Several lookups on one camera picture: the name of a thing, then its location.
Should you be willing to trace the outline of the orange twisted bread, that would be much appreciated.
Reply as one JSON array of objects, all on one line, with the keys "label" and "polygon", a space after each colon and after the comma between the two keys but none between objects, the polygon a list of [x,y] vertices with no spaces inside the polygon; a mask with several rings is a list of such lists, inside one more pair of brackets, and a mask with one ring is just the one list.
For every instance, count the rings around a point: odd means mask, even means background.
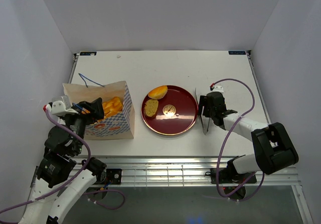
[{"label": "orange twisted bread", "polygon": [[118,96],[115,96],[111,100],[104,101],[102,103],[102,106],[104,111],[104,118],[98,120],[98,123],[102,121],[112,120],[112,117],[115,117],[118,113],[122,112],[123,109],[122,100]]}]

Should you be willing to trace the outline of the metal serving tongs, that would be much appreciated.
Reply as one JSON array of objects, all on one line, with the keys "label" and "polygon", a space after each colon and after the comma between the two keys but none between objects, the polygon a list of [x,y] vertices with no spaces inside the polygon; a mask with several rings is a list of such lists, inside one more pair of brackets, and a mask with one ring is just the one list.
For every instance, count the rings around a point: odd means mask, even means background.
[{"label": "metal serving tongs", "polygon": [[198,103],[197,116],[198,116],[198,119],[200,120],[203,134],[206,135],[209,131],[210,120],[203,115],[203,111],[205,108],[204,96],[202,96],[201,94],[198,94],[196,88],[194,90],[194,95],[195,95],[195,99],[197,100],[197,103]]}]

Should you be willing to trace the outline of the paper bag with blue checks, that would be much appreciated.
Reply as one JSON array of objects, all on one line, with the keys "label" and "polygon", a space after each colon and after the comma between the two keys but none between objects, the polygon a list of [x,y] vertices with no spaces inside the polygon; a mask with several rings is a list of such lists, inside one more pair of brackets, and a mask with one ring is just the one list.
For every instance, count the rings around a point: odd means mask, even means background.
[{"label": "paper bag with blue checks", "polygon": [[85,130],[87,140],[116,140],[134,138],[135,111],[126,81],[119,81],[107,85],[79,85],[64,83],[64,94],[71,103],[82,101],[92,102],[102,98],[102,102],[118,96],[123,103],[122,112],[112,117],[110,121],[95,122]]}]

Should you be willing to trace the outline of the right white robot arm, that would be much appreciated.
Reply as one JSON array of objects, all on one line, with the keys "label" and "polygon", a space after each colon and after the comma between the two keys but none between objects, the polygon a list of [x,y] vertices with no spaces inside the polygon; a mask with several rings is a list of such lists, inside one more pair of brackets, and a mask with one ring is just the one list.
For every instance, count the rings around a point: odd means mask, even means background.
[{"label": "right white robot arm", "polygon": [[227,109],[220,92],[200,96],[198,116],[208,118],[228,134],[236,133],[246,138],[253,145],[253,154],[234,157],[225,168],[218,167],[207,173],[215,184],[242,183],[255,172],[270,175],[299,161],[283,124],[260,123]]}]

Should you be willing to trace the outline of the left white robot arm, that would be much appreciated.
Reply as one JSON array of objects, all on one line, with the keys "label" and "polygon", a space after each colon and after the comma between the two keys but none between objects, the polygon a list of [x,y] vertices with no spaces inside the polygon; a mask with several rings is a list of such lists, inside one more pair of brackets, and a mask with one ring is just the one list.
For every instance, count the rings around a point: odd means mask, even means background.
[{"label": "left white robot arm", "polygon": [[104,118],[102,98],[70,103],[65,95],[54,98],[44,111],[54,127],[45,141],[44,157],[20,223],[62,223],[86,189],[106,179],[106,164],[91,156],[70,176],[77,164],[73,157],[85,146],[86,127]]}]

